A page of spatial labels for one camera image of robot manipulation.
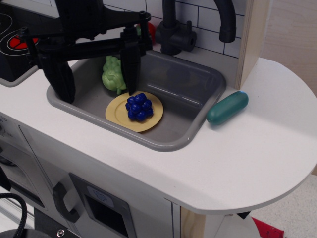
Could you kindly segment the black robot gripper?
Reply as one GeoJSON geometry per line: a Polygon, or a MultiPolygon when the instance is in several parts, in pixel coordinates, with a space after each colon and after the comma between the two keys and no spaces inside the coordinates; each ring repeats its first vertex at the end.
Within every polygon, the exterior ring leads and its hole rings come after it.
{"type": "Polygon", "coordinates": [[[152,48],[147,12],[108,9],[101,0],[57,0],[59,17],[21,28],[30,64],[42,64],[52,88],[65,102],[75,100],[75,82],[68,62],[120,53],[129,95],[137,90],[141,55],[152,48]],[[43,59],[45,55],[54,59],[43,59]]]}

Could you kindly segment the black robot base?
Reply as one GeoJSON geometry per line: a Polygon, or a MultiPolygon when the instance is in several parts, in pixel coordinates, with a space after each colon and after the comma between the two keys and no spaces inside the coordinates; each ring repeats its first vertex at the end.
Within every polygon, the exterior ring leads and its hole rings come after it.
{"type": "Polygon", "coordinates": [[[67,227],[39,210],[29,213],[19,207],[0,209],[0,236],[2,238],[78,238],[67,227]]]}

